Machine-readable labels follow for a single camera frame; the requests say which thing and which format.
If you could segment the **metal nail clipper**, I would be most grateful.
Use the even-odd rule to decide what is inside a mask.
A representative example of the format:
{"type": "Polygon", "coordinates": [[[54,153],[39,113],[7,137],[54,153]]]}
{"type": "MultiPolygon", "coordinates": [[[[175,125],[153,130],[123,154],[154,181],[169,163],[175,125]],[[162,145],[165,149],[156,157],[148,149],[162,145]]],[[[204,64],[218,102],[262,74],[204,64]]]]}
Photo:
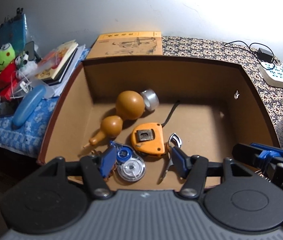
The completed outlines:
{"type": "Polygon", "coordinates": [[[159,184],[163,182],[169,169],[174,165],[173,148],[174,147],[181,148],[181,146],[182,146],[182,139],[176,133],[171,134],[167,142],[168,163],[161,174],[161,177],[158,182],[159,184]]]}

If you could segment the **blue correction tape dispenser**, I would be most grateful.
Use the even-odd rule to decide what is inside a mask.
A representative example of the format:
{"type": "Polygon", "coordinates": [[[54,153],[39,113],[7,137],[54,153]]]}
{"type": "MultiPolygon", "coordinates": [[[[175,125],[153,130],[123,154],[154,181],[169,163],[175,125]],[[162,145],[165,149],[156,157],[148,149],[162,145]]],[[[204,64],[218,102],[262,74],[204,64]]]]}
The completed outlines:
{"type": "Polygon", "coordinates": [[[128,145],[115,141],[109,144],[116,150],[116,170],[118,175],[129,183],[135,183],[143,178],[146,172],[146,165],[142,157],[128,145]]]}

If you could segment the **black power adapter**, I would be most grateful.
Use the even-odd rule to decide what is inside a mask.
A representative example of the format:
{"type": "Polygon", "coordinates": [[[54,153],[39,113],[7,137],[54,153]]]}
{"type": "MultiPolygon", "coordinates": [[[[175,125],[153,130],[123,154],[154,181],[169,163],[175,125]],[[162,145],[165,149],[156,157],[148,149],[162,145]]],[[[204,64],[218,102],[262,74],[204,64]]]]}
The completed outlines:
{"type": "Polygon", "coordinates": [[[263,49],[263,48],[259,48],[257,51],[257,57],[259,60],[264,61],[264,62],[268,62],[268,63],[272,63],[274,61],[274,54],[272,51],[263,49]]]}

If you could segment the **pine cone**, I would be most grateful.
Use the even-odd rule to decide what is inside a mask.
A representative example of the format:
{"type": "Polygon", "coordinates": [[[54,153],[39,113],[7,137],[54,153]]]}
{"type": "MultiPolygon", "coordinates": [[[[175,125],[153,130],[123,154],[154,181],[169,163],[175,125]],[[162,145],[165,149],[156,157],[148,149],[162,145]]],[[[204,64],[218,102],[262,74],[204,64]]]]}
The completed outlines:
{"type": "Polygon", "coordinates": [[[115,160],[116,156],[114,149],[112,148],[108,148],[104,152],[93,157],[93,162],[95,163],[103,179],[109,177],[110,172],[115,164],[115,160]]]}

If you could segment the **stack of books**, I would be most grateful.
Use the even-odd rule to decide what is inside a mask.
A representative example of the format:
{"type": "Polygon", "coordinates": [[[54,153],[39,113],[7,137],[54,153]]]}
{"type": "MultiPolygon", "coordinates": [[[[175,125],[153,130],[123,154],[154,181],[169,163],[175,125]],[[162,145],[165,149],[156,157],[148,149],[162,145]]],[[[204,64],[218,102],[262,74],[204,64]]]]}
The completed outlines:
{"type": "Polygon", "coordinates": [[[87,54],[86,45],[71,40],[59,45],[37,64],[36,77],[54,91],[51,97],[60,96],[71,74],[87,54]]]}

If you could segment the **white panda plush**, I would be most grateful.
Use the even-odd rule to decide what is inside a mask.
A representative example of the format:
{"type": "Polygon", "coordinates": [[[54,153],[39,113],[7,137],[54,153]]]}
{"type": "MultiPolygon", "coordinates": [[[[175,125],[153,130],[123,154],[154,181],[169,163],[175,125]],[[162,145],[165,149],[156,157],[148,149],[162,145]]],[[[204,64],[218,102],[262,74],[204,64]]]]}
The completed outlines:
{"type": "Polygon", "coordinates": [[[14,63],[16,65],[16,78],[21,80],[24,77],[28,77],[37,69],[37,63],[29,59],[29,52],[24,51],[19,54],[14,63]]]}

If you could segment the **teal pouch with clips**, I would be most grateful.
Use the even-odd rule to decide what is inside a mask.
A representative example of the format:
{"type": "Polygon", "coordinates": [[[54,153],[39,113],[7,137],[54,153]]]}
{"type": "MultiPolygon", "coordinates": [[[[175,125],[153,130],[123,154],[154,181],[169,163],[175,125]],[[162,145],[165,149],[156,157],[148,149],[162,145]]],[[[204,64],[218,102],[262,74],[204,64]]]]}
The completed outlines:
{"type": "Polygon", "coordinates": [[[16,15],[6,17],[0,25],[0,46],[10,43],[16,53],[22,52],[26,44],[27,25],[23,8],[16,9],[16,15]]]}

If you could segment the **brown cardboard box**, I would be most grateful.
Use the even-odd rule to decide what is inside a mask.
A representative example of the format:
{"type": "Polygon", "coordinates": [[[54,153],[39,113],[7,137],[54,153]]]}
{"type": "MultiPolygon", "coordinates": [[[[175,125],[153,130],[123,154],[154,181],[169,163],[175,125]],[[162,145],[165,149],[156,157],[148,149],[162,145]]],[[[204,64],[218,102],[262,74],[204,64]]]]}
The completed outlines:
{"type": "Polygon", "coordinates": [[[123,56],[83,61],[70,77],[46,130],[38,162],[89,154],[102,119],[115,114],[117,96],[152,89],[160,105],[124,122],[117,142],[129,144],[141,124],[164,124],[164,139],[182,139],[182,150],[221,162],[237,143],[279,146],[274,125],[241,65],[173,56],[123,56]]]}

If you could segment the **white power strip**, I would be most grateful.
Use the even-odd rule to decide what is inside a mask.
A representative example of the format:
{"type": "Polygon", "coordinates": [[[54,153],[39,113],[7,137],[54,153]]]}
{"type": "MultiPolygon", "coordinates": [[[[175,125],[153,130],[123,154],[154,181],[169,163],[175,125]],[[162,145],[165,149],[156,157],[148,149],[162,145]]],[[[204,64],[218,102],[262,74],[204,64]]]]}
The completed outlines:
{"type": "Polygon", "coordinates": [[[262,62],[259,72],[264,81],[272,87],[283,88],[283,68],[268,62],[262,62]]]}

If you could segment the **yellow book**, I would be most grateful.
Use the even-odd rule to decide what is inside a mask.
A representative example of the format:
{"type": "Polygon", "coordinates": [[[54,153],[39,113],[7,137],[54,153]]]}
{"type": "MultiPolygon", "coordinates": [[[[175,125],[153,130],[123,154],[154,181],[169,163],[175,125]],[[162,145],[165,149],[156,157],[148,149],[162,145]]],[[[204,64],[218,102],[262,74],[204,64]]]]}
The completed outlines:
{"type": "Polygon", "coordinates": [[[101,34],[86,58],[162,54],[162,33],[160,31],[129,31],[101,34]]]}

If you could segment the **orange tape measure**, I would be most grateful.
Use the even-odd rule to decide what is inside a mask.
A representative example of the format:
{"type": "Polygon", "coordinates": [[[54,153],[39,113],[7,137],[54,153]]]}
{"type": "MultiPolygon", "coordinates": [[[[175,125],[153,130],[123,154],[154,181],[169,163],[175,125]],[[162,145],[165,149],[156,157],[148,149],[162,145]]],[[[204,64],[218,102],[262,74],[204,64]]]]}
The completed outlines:
{"type": "Polygon", "coordinates": [[[135,127],[131,133],[132,147],[149,157],[161,158],[166,154],[163,126],[149,122],[135,127]]]}

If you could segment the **small clear tape roll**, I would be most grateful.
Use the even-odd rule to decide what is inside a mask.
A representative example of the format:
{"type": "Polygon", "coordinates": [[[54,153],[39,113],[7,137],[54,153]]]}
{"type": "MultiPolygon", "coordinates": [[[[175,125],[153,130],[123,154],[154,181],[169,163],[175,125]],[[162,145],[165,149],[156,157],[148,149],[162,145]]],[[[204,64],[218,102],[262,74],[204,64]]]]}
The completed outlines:
{"type": "Polygon", "coordinates": [[[149,112],[153,112],[159,105],[160,101],[157,94],[152,89],[146,89],[140,92],[145,104],[145,109],[149,112]]]}

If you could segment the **brown gourd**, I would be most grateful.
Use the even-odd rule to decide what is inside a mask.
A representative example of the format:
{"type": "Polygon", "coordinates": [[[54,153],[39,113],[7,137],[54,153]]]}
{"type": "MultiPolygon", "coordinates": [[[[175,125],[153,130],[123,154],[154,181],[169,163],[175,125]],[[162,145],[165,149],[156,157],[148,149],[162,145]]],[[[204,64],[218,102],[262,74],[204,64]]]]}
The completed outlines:
{"type": "Polygon", "coordinates": [[[143,97],[132,90],[121,92],[115,102],[115,115],[105,117],[98,132],[91,137],[83,148],[95,146],[105,138],[116,138],[122,132],[124,121],[134,121],[140,118],[145,111],[143,97]]]}

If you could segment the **blue checkered cloth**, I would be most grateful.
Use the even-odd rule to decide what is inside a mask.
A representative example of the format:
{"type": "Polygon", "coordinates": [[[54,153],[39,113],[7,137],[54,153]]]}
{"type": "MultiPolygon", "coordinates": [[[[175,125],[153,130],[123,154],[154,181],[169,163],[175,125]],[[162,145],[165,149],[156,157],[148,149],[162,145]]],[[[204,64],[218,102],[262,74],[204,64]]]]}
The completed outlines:
{"type": "Polygon", "coordinates": [[[38,157],[49,120],[59,97],[43,99],[20,128],[14,129],[12,117],[0,118],[0,147],[15,153],[38,157]]]}

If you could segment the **green frog plush toy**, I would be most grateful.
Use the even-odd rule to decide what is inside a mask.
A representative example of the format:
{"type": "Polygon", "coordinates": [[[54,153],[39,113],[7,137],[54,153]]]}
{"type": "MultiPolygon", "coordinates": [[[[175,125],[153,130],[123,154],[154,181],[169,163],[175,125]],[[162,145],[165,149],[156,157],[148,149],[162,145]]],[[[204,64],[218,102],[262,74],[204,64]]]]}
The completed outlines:
{"type": "Polygon", "coordinates": [[[12,44],[3,44],[0,48],[0,97],[2,100],[11,100],[12,91],[18,83],[15,58],[12,44]]]}

